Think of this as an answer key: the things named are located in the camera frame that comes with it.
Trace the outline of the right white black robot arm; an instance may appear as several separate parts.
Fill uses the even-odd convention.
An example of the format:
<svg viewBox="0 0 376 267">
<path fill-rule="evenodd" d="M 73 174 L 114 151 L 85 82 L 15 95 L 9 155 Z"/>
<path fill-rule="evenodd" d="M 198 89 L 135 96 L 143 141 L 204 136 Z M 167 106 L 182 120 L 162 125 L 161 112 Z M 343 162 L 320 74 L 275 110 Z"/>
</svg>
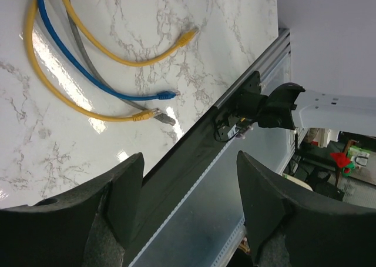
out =
<svg viewBox="0 0 376 267">
<path fill-rule="evenodd" d="M 261 92 L 258 71 L 247 75 L 214 117 L 214 139 L 227 143 L 260 128 L 320 128 L 375 136 L 375 98 L 333 95 L 288 82 L 270 94 Z"/>
</svg>

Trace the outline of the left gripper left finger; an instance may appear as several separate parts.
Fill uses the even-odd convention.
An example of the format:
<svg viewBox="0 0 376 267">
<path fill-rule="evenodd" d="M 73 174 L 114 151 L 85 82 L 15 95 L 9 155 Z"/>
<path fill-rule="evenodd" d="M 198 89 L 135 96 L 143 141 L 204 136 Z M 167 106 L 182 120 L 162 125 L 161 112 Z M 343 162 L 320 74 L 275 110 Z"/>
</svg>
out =
<svg viewBox="0 0 376 267">
<path fill-rule="evenodd" d="M 1 210 L 2 266 L 122 266 L 144 170 L 136 153 L 36 205 Z"/>
</svg>

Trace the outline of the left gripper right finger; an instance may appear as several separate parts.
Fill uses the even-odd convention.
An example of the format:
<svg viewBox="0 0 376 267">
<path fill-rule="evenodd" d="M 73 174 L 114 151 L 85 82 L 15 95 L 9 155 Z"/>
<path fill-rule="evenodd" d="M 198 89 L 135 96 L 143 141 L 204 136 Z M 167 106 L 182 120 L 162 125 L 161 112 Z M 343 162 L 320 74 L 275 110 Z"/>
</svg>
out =
<svg viewBox="0 0 376 267">
<path fill-rule="evenodd" d="M 251 258 L 257 266 L 375 266 L 375 209 L 322 196 L 237 154 Z"/>
</svg>

